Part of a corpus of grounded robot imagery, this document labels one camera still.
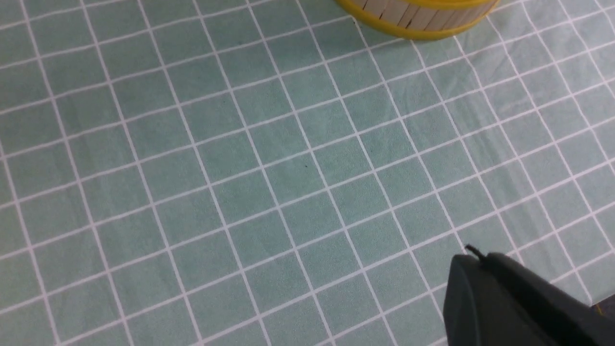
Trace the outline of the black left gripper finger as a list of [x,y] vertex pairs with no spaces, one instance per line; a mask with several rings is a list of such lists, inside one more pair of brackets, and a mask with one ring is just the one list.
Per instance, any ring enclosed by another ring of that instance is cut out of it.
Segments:
[[443,319],[451,346],[612,346],[613,320],[503,253],[452,257]]

